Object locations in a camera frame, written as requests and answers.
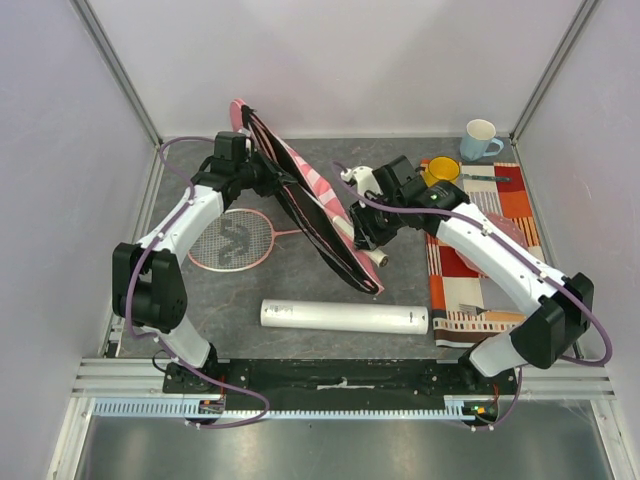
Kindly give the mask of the white shuttlecock tube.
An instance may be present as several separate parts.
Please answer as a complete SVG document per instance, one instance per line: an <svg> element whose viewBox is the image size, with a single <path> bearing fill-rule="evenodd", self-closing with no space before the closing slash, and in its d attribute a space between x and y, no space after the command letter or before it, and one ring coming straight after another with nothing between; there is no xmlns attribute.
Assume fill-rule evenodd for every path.
<svg viewBox="0 0 640 480"><path fill-rule="evenodd" d="M428 311L422 306L309 302L265 299L260 307L263 327L426 335Z"/></svg>

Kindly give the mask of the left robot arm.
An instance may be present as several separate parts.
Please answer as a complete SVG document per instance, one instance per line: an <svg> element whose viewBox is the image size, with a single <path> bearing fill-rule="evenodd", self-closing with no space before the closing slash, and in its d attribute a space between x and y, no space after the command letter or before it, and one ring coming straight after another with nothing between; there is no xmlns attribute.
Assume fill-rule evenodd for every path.
<svg viewBox="0 0 640 480"><path fill-rule="evenodd" d="M119 244L112 256L112 308L129 334L150 337L186 368L185 382L208 393L219 382L217 355L187 317L181 266L204 230L245 190L281 194L295 178L258 151L243 133L220 132L213 152L192 174L179 176L186 190L170 213L134 243Z"/></svg>

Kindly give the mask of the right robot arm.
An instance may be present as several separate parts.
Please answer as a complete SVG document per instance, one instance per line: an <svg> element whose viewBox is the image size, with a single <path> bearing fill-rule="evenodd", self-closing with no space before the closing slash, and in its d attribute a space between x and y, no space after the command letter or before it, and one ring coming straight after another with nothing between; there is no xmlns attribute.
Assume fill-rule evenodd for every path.
<svg viewBox="0 0 640 480"><path fill-rule="evenodd" d="M477 394L494 376L529 364L550 368L595 321L594 284L584 274L569 277L545 264L503 233L454 183L428 185L404 156L376 169L337 167L355 196L349 209L355 246L374 250L402 227L423 230L454 248L493 280L525 319L485 339L467 353L458 381Z"/></svg>

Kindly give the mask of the pink racket bag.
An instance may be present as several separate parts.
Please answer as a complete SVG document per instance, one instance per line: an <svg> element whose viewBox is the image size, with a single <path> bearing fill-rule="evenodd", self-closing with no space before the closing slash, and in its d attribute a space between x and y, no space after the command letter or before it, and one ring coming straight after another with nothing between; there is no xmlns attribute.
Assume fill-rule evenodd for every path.
<svg viewBox="0 0 640 480"><path fill-rule="evenodd" d="M384 290L373 261L354 248L353 240L333 223L346 211L331 184L285 140L279 137L244 100L229 107L231 127L250 134L257 150L296 183L276 195L286 214L301 228L325 263L348 285L369 295Z"/></svg>

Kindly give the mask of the pink badminton racket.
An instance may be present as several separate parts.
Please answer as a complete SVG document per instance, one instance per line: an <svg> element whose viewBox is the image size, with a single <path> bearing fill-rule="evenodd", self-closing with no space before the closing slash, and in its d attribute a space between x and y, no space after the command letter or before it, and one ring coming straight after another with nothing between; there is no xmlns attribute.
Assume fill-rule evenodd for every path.
<svg viewBox="0 0 640 480"><path fill-rule="evenodd" d="M352 243L355 243L354 228L349 221L341 216L334 216L332 223L339 231L346 235ZM377 267L385 267L388 264L389 257L380 249L361 250L361 253L365 254Z"/></svg>
<svg viewBox="0 0 640 480"><path fill-rule="evenodd" d="M188 251L188 259L212 272L241 272L264 262L278 237L298 233L298 228L276 230L258 210L231 209L205 228Z"/></svg>

